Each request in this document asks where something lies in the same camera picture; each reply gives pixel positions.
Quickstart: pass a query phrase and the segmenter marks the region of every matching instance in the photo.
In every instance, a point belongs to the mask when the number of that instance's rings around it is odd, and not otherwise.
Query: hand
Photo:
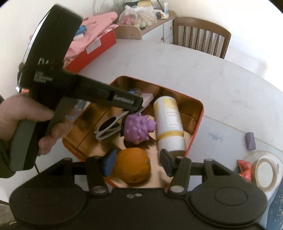
[[[9,148],[20,120],[28,119],[35,122],[44,122],[50,120],[53,115],[52,110],[26,97],[25,93],[12,96],[0,104],[0,139]],[[51,130],[51,135],[39,140],[39,153],[42,155],[49,153],[56,141],[65,137],[71,128],[72,123],[68,121],[56,124]]]

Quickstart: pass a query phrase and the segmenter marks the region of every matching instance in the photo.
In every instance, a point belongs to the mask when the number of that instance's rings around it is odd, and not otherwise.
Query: yellow stripe
[[[157,141],[160,141],[161,139],[167,137],[183,137],[183,136],[184,136],[184,132],[178,130],[171,130],[160,134],[156,139]]]

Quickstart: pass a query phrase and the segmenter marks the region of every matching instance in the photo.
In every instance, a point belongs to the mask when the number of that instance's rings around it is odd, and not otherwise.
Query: white and yellow canister
[[[157,123],[158,154],[161,149],[166,149],[173,157],[184,156],[186,142],[176,100],[169,96],[160,97],[154,102],[153,108],[154,119]]]

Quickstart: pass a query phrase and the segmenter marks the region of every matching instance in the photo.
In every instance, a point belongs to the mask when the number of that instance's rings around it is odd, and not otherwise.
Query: white plastic bag
[[[118,24],[134,25],[140,29],[157,23],[157,17],[153,13],[153,6],[150,7],[130,7],[126,6],[125,10],[119,17]]]

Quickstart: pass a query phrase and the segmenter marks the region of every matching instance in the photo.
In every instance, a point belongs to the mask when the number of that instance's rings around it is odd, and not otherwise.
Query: cabinet door
[[[152,29],[142,36],[142,40],[151,40],[156,42],[163,42],[163,25]]]
[[[173,19],[165,22],[164,24],[164,39],[166,40],[173,34]]]
[[[173,34],[171,34],[171,36],[169,36],[169,37],[164,41],[164,43],[173,44]]]

